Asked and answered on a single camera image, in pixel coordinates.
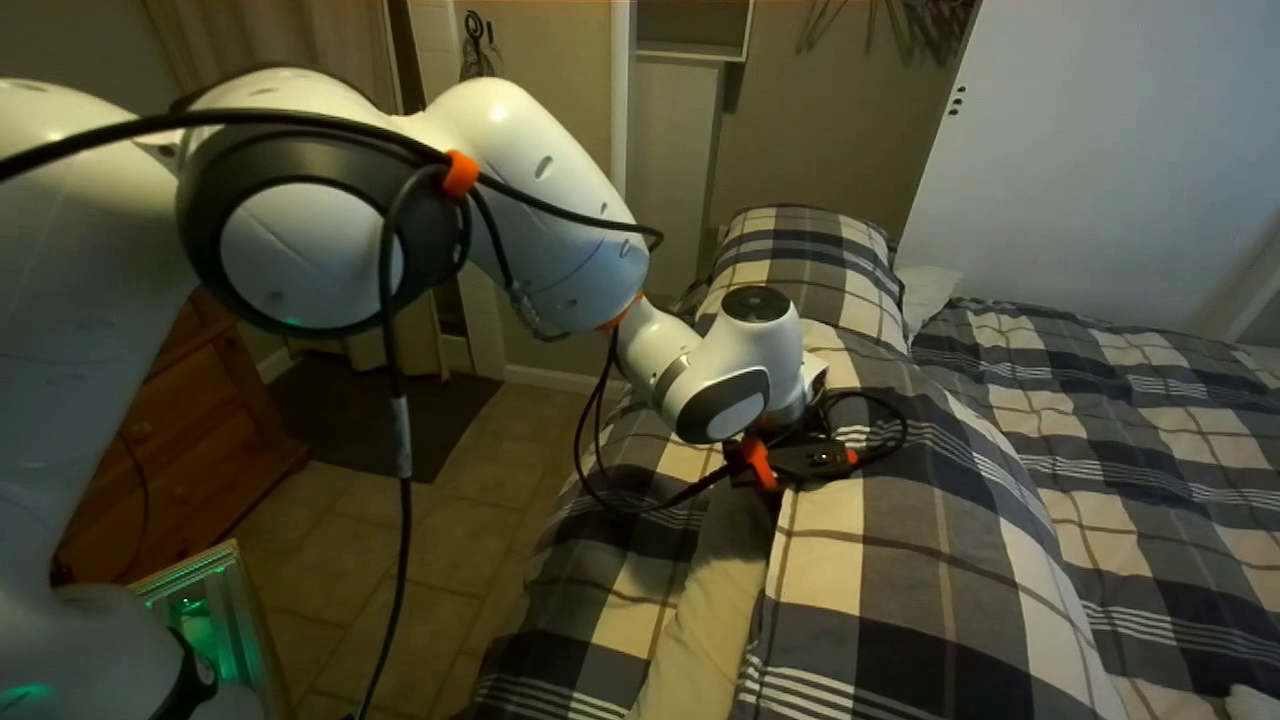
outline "checkered blanket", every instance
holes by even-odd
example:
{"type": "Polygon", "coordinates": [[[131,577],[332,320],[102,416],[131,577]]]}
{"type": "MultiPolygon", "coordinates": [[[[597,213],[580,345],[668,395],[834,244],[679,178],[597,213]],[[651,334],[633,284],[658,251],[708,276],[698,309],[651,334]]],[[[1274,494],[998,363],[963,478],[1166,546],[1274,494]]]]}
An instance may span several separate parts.
{"type": "Polygon", "coordinates": [[[956,299],[913,355],[1022,455],[1129,716],[1280,697],[1280,380],[1238,349],[956,299]]]}
{"type": "MultiPolygon", "coordinates": [[[[479,716],[1158,716],[1226,686],[1280,697],[1274,389],[1226,355],[1171,377],[1137,362],[1171,369],[1190,342],[1087,355],[1039,316],[992,334],[963,309],[924,330],[919,369],[878,232],[829,213],[737,218],[698,323],[740,284],[786,293],[829,384],[892,399],[906,446],[760,500],[760,546],[708,539],[728,488],[615,518],[573,481],[479,716]],[[725,563],[760,579],[718,590],[725,563]],[[728,693],[679,648],[728,665],[728,693]],[[693,702],[655,702],[679,671],[693,702]]],[[[590,481],[655,500],[714,466],[641,412],[612,426],[590,481]]]]}

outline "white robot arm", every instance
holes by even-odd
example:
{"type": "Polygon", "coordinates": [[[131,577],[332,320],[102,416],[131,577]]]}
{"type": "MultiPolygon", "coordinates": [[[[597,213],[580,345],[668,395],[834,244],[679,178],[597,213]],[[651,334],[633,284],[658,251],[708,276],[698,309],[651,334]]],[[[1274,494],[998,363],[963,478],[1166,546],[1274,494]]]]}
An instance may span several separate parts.
{"type": "Polygon", "coordinates": [[[326,75],[272,69],[193,106],[233,110],[369,134],[278,115],[193,129],[174,168],[148,145],[109,145],[14,178],[14,158],[127,113],[0,80],[0,716],[257,716],[253,697],[208,697],[131,598],[47,590],[56,539],[196,276],[264,330],[351,334],[384,314],[387,223],[391,303],[472,261],[539,335],[619,334],[624,371],[685,442],[797,416],[810,391],[797,309],[776,293],[728,298],[708,335],[641,298],[646,250],[619,232],[626,205],[514,84],[472,80],[419,115],[384,115],[326,75]],[[479,183],[445,181],[453,164],[426,148],[474,158],[479,183]]]}

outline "green light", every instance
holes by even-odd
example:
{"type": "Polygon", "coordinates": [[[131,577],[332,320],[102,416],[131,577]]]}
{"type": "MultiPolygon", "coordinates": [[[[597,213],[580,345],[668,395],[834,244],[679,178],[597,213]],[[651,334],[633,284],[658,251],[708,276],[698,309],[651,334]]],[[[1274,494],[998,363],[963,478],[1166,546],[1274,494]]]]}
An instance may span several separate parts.
{"type": "Polygon", "coordinates": [[[40,704],[40,702],[50,702],[50,686],[0,688],[0,713],[22,710],[22,704],[40,704]]]}

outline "floor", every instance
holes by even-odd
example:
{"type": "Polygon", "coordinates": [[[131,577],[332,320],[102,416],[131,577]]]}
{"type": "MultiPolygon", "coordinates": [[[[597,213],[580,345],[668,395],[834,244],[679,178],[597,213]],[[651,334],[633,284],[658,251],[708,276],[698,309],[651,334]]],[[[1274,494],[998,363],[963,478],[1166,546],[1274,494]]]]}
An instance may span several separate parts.
{"type": "MultiPolygon", "coordinates": [[[[381,720],[463,716],[489,639],[514,622],[523,562],[573,478],[584,395],[503,384],[415,488],[398,638],[381,720]]],[[[301,720],[348,716],[377,665],[396,586],[396,484],[306,466],[235,534],[301,720]]]]}

